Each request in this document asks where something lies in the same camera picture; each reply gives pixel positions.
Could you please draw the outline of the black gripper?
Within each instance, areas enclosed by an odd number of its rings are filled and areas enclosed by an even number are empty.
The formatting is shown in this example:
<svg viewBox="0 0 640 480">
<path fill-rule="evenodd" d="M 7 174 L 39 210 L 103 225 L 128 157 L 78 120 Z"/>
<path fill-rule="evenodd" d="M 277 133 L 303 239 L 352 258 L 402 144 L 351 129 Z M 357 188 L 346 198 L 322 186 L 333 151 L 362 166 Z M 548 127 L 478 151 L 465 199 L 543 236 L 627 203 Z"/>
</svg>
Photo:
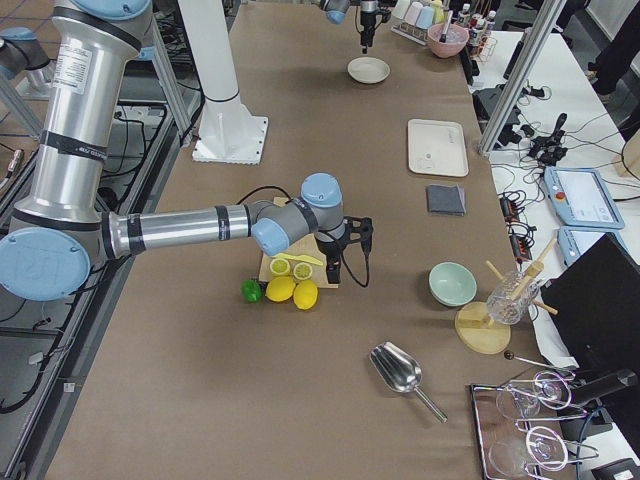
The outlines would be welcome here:
<svg viewBox="0 0 640 480">
<path fill-rule="evenodd" d="M 367 0 L 360 2 L 359 13 L 360 43 L 372 44 L 376 28 L 376 1 Z M 368 45 L 361 46 L 362 53 L 368 53 Z"/>
<path fill-rule="evenodd" d="M 342 237 L 321 236 L 318 238 L 318 249 L 326 257 L 327 282 L 339 284 L 341 282 L 342 252 L 345 240 Z"/>
</svg>

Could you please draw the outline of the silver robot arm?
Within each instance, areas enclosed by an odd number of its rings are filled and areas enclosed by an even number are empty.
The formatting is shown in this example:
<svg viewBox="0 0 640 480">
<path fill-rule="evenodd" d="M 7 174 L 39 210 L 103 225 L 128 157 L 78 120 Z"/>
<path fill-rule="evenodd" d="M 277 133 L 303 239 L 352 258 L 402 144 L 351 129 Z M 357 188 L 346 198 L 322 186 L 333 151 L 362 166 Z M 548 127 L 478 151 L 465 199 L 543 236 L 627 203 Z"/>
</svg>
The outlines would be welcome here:
<svg viewBox="0 0 640 480">
<path fill-rule="evenodd" d="M 78 292 L 101 261 L 155 248 L 251 237 L 267 255 L 307 235 L 343 243 L 338 181 L 315 173 L 284 205 L 261 200 L 173 213 L 101 213 L 95 207 L 123 75 L 156 27 L 148 1 L 58 1 L 61 36 L 34 177 L 1 241 L 1 284 L 32 301 Z"/>
<path fill-rule="evenodd" d="M 340 24 L 354 5 L 359 8 L 359 35 L 363 54 L 373 46 L 379 3 L 377 1 L 320 0 L 318 7 L 325 12 L 326 18 L 333 24 Z"/>
</svg>

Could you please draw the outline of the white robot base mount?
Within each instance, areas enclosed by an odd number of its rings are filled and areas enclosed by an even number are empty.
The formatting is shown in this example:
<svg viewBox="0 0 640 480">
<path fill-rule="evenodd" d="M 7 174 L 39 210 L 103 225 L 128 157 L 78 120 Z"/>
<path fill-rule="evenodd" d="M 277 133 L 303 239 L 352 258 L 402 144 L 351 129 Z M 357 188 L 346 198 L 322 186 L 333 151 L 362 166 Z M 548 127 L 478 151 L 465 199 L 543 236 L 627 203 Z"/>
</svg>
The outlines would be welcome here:
<svg viewBox="0 0 640 480">
<path fill-rule="evenodd" d="M 205 97 L 193 158 L 256 165 L 268 119 L 252 115 L 241 100 L 223 4 L 185 0 L 179 8 Z"/>
</svg>

